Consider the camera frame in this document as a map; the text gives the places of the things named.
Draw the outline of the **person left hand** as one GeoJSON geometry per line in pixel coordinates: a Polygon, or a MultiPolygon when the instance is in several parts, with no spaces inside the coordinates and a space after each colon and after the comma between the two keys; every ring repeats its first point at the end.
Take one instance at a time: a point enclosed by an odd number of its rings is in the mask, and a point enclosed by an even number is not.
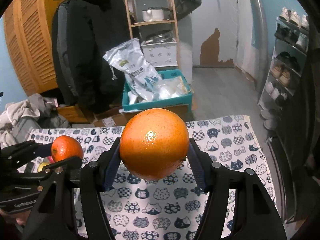
{"type": "Polygon", "coordinates": [[[20,226],[25,226],[28,220],[28,217],[30,215],[30,212],[31,212],[30,210],[27,210],[20,213],[9,214],[1,210],[1,216],[9,224],[18,224],[20,226]]]}

